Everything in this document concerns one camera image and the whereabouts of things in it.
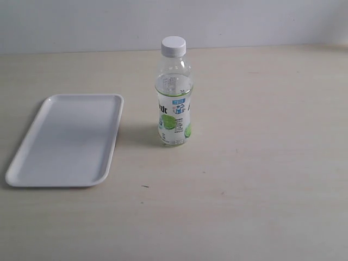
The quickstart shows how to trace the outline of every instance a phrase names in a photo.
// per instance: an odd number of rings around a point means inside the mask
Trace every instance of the white bottle cap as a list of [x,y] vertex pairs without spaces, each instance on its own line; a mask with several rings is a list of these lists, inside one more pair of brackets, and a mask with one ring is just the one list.
[[162,41],[161,52],[170,58],[182,57],[186,54],[186,41],[180,36],[168,36]]

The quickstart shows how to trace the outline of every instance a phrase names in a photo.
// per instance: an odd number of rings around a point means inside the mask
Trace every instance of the rectangular plastic tray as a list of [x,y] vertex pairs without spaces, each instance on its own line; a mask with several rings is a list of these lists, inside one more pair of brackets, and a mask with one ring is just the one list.
[[6,175],[14,187],[89,187],[108,175],[123,98],[54,95],[46,99]]

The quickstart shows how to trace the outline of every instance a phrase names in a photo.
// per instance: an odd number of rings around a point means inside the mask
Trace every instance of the lime graphic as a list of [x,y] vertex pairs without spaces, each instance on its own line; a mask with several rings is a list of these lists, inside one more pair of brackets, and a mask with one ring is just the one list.
[[189,138],[191,136],[191,124],[189,124],[185,129],[185,138]]
[[173,116],[163,114],[162,121],[166,129],[174,129],[176,127],[176,120]]

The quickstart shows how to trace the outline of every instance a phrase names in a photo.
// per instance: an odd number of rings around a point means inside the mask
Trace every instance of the tray rim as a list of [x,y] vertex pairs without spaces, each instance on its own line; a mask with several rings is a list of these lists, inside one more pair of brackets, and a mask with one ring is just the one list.
[[[19,157],[19,153],[21,152],[21,150],[24,148],[24,146],[26,145],[26,143],[28,143],[30,141],[30,136],[32,135],[31,132],[33,131],[34,127],[35,127],[35,123],[39,120],[39,118],[44,117],[45,115],[45,108],[48,106],[49,102],[51,102],[53,99],[57,98],[57,97],[64,97],[64,96],[86,96],[86,97],[90,97],[90,96],[113,96],[113,97],[118,97],[120,99],[120,108],[119,108],[119,113],[117,115],[117,118],[115,119],[115,125],[113,126],[115,130],[114,135],[112,136],[112,140],[111,140],[111,150],[108,154],[107,157],[107,165],[105,168],[105,172],[104,174],[96,181],[91,182],[91,183],[87,183],[87,184],[81,184],[81,185],[54,185],[54,184],[47,184],[47,185],[22,185],[22,184],[17,184],[16,182],[13,182],[10,180],[10,174],[11,174],[11,170],[14,167],[14,165],[16,164],[16,161],[18,160]],[[119,132],[119,127],[120,127],[120,121],[121,121],[121,115],[122,115],[122,111],[123,111],[123,105],[124,105],[125,99],[120,95],[120,94],[54,94],[52,96],[47,97],[42,105],[40,106],[39,111],[36,113],[34,120],[32,121],[32,123],[30,124],[24,138],[22,139],[15,155],[13,156],[10,165],[7,168],[6,174],[5,174],[5,181],[6,183],[11,186],[11,187],[15,187],[15,188],[86,188],[86,187],[92,187],[95,185],[98,185],[100,183],[102,183],[109,175],[109,171],[110,171],[110,167],[111,167],[111,162],[112,162],[112,158],[113,158],[113,154],[114,154],[114,148],[115,148],[115,144],[116,144],[116,139],[117,139],[117,134]]]

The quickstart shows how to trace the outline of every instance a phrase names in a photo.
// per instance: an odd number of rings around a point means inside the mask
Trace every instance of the plastic bottle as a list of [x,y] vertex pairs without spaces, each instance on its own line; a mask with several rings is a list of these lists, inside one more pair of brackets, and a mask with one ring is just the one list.
[[177,146],[191,136],[190,102],[193,88],[186,41],[168,36],[162,41],[155,87],[159,101],[158,132],[162,142]]

